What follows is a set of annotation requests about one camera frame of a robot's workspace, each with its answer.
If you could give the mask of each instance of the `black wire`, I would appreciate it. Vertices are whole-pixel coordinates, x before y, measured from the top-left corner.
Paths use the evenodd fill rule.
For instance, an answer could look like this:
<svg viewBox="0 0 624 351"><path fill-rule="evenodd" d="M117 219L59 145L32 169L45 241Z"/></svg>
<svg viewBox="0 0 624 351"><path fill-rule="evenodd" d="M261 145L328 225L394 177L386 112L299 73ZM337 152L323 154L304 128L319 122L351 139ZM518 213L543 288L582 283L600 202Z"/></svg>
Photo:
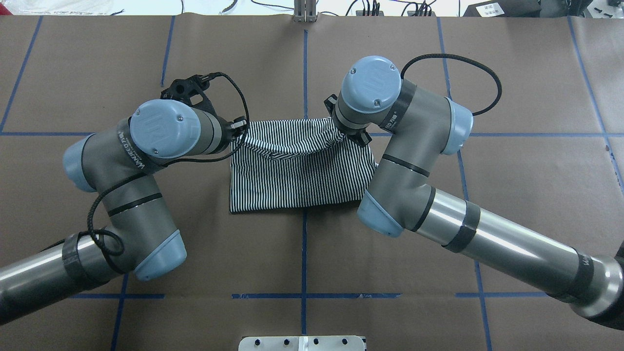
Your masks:
<svg viewBox="0 0 624 351"><path fill-rule="evenodd" d="M237 3L237 2L238 2L238 0L234 0L234 1L232 1L232 3L231 3L228 7L226 7L226 8L225 8L225 9L223 9L223 10L221 10L221 13L226 13L226 12L228 12L229 10L233 9L233 8L234 8L234 6L236 6L236 3Z"/></svg>
<svg viewBox="0 0 624 351"><path fill-rule="evenodd" d="M407 5L405 5L405 7L403 8L403 12L401 12L401 16L403 16L403 15L405 14L405 11L407 10L407 8L408 8L410 5L412 5L412 4L416 5L416 10L418 11L418 3L413 2L413 1L410 1L410 2L408 2L408 3L407 3Z"/></svg>
<svg viewBox="0 0 624 351"><path fill-rule="evenodd" d="M345 16L348 16L348 15L349 15L349 11L351 10L351 8L353 7L353 5L355 5L355 3L356 3L357 1L358 1L358 0L353 0L353 2L351 3L351 5L349 5L349 8L347 9L347 13L346 13L346 14L344 14Z"/></svg>
<svg viewBox="0 0 624 351"><path fill-rule="evenodd" d="M137 180L145 176L146 176L145 173L137 173L135 175L132 175L120 181L119 183L113 185L112 187L109 187L105 191L101 192L95 198L95 201L93 201L93 204L91 205L91 209L89 210L89 214L87 214L87 232L86 233L91 237L91 240L93 240L95 244L100 248L100 250L104 252L105 254L109 254L111 256L119 256L124 253L125 247L124 247L124 242L122 242L121 238L117 236L117 234L113 232L109 232L108 230L104 230L104 229L93 229L93 216L95 214L95 210L97 209L97 206L100 204L100 202L102 202L102 199L106 195L110 194L112 191L128 184L129 182L132 182L134 180ZM119 244L120 249L117 251L114 251L106 247L106 244L104 243L104 241L100 241L100 239L97 238L96 234L107 235L115 239L115 241Z"/></svg>
<svg viewBox="0 0 624 351"><path fill-rule="evenodd" d="M283 9L287 9L287 10L294 10L294 7L288 7L288 6L282 6L282 5L271 5L271 4L263 4L262 2L258 2L256 0L251 0L254 4L257 5L262 5L262 6L271 6L271 7L281 7Z"/></svg>
<svg viewBox="0 0 624 351"><path fill-rule="evenodd" d="M241 92L240 88L238 87L238 85L236 85L236 83L232 80L232 78L230 78L230 76L228 76L227 74L225 74L223 72L210 73L208 76L210 77L208 81L211 81L212 79L217 78L217 77L224 77L225 79L230 81L230 84L234 87L234 89L236 89L236 91L238 92L238 95L240 96L241 101L243 102L243 108L245 108L245 121L247 122L247 128L245 128L245 130L243 131L243 135L240 137L240 141L238 142L238 145L236 145L234 150L232 150L230 153L228 153L225 156L221 156L221 157L218 157L216 159L175 159L173 161L169 161L169 162L163 164L164 167L168 167L168 166L170 166L172 164L176 164L178 162L199 162L199 163L204 163L204 162L222 161L222 160L225 160L226 158L232 156L245 143L245 138L247 137L247 131L249 131L249 128L250 128L250 121L249 121L249 109L247 109L247 101L245 100L245 96L243 95L243 92Z"/></svg>
<svg viewBox="0 0 624 351"><path fill-rule="evenodd" d="M500 79L496 75L496 73L491 68L489 68L486 65L484 65L483 63L477 62L475 60L469 59L468 57L464 57L464 56L453 55L453 54L427 54L427 55L421 55L421 56L415 57L415 58L409 60L409 62L406 63L405 66L403 67L403 69L401 70L401 79L405 76L405 72L407 71L409 66L414 64L414 62L416 62L416 61L420 61L420 60L424 60L424 59L453 59L453 60L466 62L468 64L471 64L471 65L475 66L475 67L481 68L486 73L488 73L490 76L492 76L492 78L494 78L494 82L496 82L496 89L497 89L496 99L494 99L494 102L491 103L490 106L486 107L485 109L483 109L481 111L477 111L477 112L473 113L472 114L473 116L478 116L480 114L486 113L487 111L491 110L494 106L496 106L496 104L499 102L500 96L502 95L503 88L502 88L502 84L500 83Z"/></svg>

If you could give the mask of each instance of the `blue tape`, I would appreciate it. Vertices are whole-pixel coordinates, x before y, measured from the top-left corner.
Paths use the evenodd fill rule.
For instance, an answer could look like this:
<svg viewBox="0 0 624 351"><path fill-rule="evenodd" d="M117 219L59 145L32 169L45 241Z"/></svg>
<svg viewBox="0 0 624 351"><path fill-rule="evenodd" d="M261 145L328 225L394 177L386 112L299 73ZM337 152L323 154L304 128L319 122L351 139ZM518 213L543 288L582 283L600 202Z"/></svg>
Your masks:
<svg viewBox="0 0 624 351"><path fill-rule="evenodd" d="M308 209L303 209L303 234L301 239L301 334L308 334Z"/></svg>
<svg viewBox="0 0 624 351"><path fill-rule="evenodd" d="M6 104L6 109L4 110L4 115L2 117L2 121L0 121L0 132L4 129L4 125L6 124L7 118L9 118L9 111L11 110L11 105L13 105L13 99L15 98L15 94L17 93L17 87L19 87L19 82L22 80L22 75L24 74L24 69L26 68L26 64L28 63L28 58L31 56L32 47L35 45L35 39L37 39L37 34L39 33L39 28L41 28L41 21L43 21L43 16L39 16L39 20L37 21L37 26L35 27L35 31L32 34L31 43L28 45L28 50L26 51L26 55L24 56L24 61L22 61L22 67L19 69L19 73L17 74L17 79L15 80L15 85L13 85L13 91L11 91L11 96L9 97L9 102Z"/></svg>
<svg viewBox="0 0 624 351"><path fill-rule="evenodd" d="M303 119L308 119L308 30L303 30Z"/></svg>
<svg viewBox="0 0 624 351"><path fill-rule="evenodd" d="M70 299L119 299L120 294L75 294ZM125 300L162 300L165 294L126 294Z"/></svg>
<svg viewBox="0 0 624 351"><path fill-rule="evenodd" d="M384 294L308 294L308 299L396 299L401 293L391 292Z"/></svg>
<svg viewBox="0 0 624 351"><path fill-rule="evenodd" d="M484 292L484 297L487 298L496 298L496 297L548 297L545 292L536 291L536 292ZM478 299L480 297L480 293L478 292L458 292L455 294L455 297L458 299Z"/></svg>
<svg viewBox="0 0 624 351"><path fill-rule="evenodd" d="M119 305L117 306L117 318L115 319L115 329L113 330L113 338L110 342L110 351L117 349L117 338L119 336L119 327L121 326L121 316L124 313L125 290L128 287L128 274L124 274L124 282L121 285L121 293L119 294Z"/></svg>
<svg viewBox="0 0 624 351"><path fill-rule="evenodd" d="M165 73L167 72L167 61L169 60L169 49L171 48L171 37L173 36L174 24L175 16L171 16L171 24L169 25L169 37L167 38L167 48L165 49L165 59L162 61L162 77L160 78L160 87L165 86Z"/></svg>
<svg viewBox="0 0 624 351"><path fill-rule="evenodd" d="M440 21L440 17L436 17L437 19L437 35L440 39L440 52L445 54L444 50L444 37L442 36L442 22ZM444 77L446 79L446 94L449 96L449 99L453 100L451 96L451 78L449 76L449 66L446 63L446 59L442 59L442 66L444 66Z"/></svg>
<svg viewBox="0 0 624 351"><path fill-rule="evenodd" d="M568 16L568 26L570 26L570 34L572 35L572 43L574 44L574 51L577 55L578 64L581 68L581 73L583 74L583 79L585 80L585 85L587 86L587 90L589 91L589 96L592 98L593 109L596 112L596 117L598 118L598 124L600 124L600 130L603 133L605 138L605 144L609 148L609 153L611 157L611 164L613 165L613 170L615 171L615 176L618 179L618 185L620 186L620 191L622 195L624 195L624 183L622 182L622 174L620 173L620 166L618 162L615 160L615 156L613 155L613 148L611 147L611 142L607 136L607 130L605 129L605 123L603 122L602 115L600 114L600 109L598 108L598 104L596 103L596 97L593 93L592 85L589 83L589 78L587 77L587 71L585 70L585 64L583 63L583 59L581 58L581 53L578 50L577 44L577 36L574 33L574 27L572 26L572 17Z"/></svg>
<svg viewBox="0 0 624 351"><path fill-rule="evenodd" d="M442 35L442 22L440 21L440 17L437 17L437 31L440 37L440 50L443 54L445 54L444 50L444 38ZM446 78L446 91L449 96L449 99L453 100L451 96L451 79L449 77L449 69L446 64L446 59L442 59L442 63L444 65L444 76ZM459 163L459 174L462 179L462 190L464 191L464 199L466 201L470 201L470 197L468 196L468 186L466 184L466 173L464 172L464 160L462 159L461 150L457 151L457 161ZM477 287L479 288L479 302L481 304L481 319L483 321L483 330L485 333L485 344L487 346L487 351L492 351L492 339L490 338L490 325L487 320L487 310L485 308L485 295L483 293L483 282L481 281L481 269L479 267L479 263L474 261L474 270L477 277Z"/></svg>
<svg viewBox="0 0 624 351"><path fill-rule="evenodd" d="M309 299L396 299L402 293L306 293L306 300ZM301 299L302 294L232 294L232 299Z"/></svg>

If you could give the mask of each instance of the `black and white striped fabric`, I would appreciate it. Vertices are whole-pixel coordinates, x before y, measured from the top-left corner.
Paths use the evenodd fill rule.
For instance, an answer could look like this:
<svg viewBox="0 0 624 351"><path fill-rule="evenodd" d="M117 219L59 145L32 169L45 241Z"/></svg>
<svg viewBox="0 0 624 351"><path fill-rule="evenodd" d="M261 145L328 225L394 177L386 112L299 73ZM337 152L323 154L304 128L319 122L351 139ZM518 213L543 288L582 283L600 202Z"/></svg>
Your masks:
<svg viewBox="0 0 624 351"><path fill-rule="evenodd" d="M349 141L330 118L254 121L232 155L230 211L361 200L375 168L370 148Z"/></svg>

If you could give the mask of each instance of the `silver arm segment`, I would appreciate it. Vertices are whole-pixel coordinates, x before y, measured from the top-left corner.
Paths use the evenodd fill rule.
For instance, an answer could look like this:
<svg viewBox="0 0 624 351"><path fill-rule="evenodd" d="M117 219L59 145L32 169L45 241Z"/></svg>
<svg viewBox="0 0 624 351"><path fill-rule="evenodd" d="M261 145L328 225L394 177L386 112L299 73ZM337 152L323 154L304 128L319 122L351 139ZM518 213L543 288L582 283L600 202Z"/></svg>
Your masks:
<svg viewBox="0 0 624 351"><path fill-rule="evenodd" d="M76 186L102 193L111 225L122 240L120 255L105 254L88 236L64 243L0 269L0 325L93 289L126 272L140 280L157 278L180 265L186 250L180 231L152 176L181 156L214 154L232 139L225 121L174 100L142 104L132 117L92 134L65 153L64 167ZM106 247L118 243L100 236Z"/></svg>
<svg viewBox="0 0 624 351"><path fill-rule="evenodd" d="M379 56L356 62L326 106L358 144L370 140L370 123L393 133L358 209L367 226L393 237L416 232L624 330L624 259L589 256L427 184L438 155L454 154L468 138L467 109L401 79Z"/></svg>

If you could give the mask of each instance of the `black band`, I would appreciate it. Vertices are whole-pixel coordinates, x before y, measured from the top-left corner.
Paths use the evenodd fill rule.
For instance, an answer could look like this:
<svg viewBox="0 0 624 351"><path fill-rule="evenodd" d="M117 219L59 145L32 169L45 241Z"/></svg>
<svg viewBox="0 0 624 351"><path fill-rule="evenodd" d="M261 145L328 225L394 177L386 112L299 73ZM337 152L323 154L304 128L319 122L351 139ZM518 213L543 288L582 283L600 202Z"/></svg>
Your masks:
<svg viewBox="0 0 624 351"><path fill-rule="evenodd" d="M427 205L425 206L425 209L422 212L421 217L418 219L418 222L416 222L416 225L412 229L413 232L421 228L421 225L425 221L425 218L427 218L427 215L429 215L429 210L431 210L431 205L433 204L433 199L435 197L436 197L436 188L431 187L431 192L429 193L429 200L427 200Z"/></svg>
<svg viewBox="0 0 624 351"><path fill-rule="evenodd" d="M481 220L481 208L470 201L466 201L466 215L462 221L462 226L459 227L457 235L451 240L450 243L442 245L443 248L451 252L462 252L474 235L477 233L477 226Z"/></svg>
<svg viewBox="0 0 624 351"><path fill-rule="evenodd" d="M119 213L121 213L121 212L123 212L125 210L129 210L129 209L131 209L133 207L137 207L138 205L142 205L142 204L144 204L146 202L150 202L151 200L159 199L161 197L162 197L162 194L157 192L156 194L152 194L150 196L143 197L143 198L141 198L139 200L134 200L132 202L128 202L125 205L121 205L119 207L115 207L114 209L108 211L109 217L112 217L112 216L114 216L116 214L119 214Z"/></svg>
<svg viewBox="0 0 624 351"><path fill-rule="evenodd" d="M416 92L416 85L410 81L403 79L403 84L401 85L401 92L399 93L399 97L396 99L390 110L388 111L388 115L379 124L380 128L388 131L390 133L394 133L396 127L405 116L405 112L407 108L412 103L412 99L414 98L414 93Z"/></svg>
<svg viewBox="0 0 624 351"><path fill-rule="evenodd" d="M574 249L578 255L578 269L570 286L559 294L548 294L558 300L566 300L570 296L580 299L593 279L593 259L589 255Z"/></svg>
<svg viewBox="0 0 624 351"><path fill-rule="evenodd" d="M145 174L154 174L164 167L150 160L147 155L139 149L130 136L130 121L122 120L117 124L117 140L123 148L126 156L132 163Z"/></svg>
<svg viewBox="0 0 624 351"><path fill-rule="evenodd" d="M383 156L381 156L381 158L384 159L384 160L388 160L388 161L390 161L392 163L396 163L397 165L403 166L403 167L405 167L407 169L410 169L410 170L412 170L412 171L414 171L416 173L422 174L422 175L424 175L427 178L429 177L429 174L430 174L429 171L427 171L426 169L422 169L422 168L420 168L420 167L418 167L416 165L413 165L413 164L411 164L409 162L405 162L402 159L398 159L398 158L396 158L394 156L391 156L391 155L388 155L388 154L384 154Z"/></svg>
<svg viewBox="0 0 624 351"><path fill-rule="evenodd" d="M69 277L76 283L82 290L91 290L98 286L106 284L106 282L98 282L93 279L80 262L78 255L78 240L80 234L72 234L65 239L63 244L61 258L63 259L63 267L69 275Z"/></svg>

